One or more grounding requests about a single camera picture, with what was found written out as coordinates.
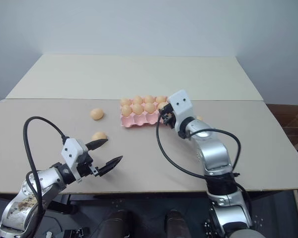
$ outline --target pink egg tray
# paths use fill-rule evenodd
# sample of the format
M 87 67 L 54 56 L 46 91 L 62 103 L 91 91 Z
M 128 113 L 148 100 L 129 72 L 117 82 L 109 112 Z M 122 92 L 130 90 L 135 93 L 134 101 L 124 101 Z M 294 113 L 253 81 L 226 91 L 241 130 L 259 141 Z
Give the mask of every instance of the pink egg tray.
M 155 108 L 157 108 L 158 104 L 156 101 L 153 103 Z M 138 126 L 142 126 L 144 124 L 156 124 L 156 122 L 158 121 L 158 116 L 159 116 L 159 111 L 158 109 L 156 109 L 152 114 L 143 111 L 140 115 L 135 114 L 134 112 L 132 112 L 128 117 L 123 116 L 122 114 L 120 114 L 120 118 L 121 118 L 121 126 L 124 127 L 131 127 L 133 125 L 138 125 Z

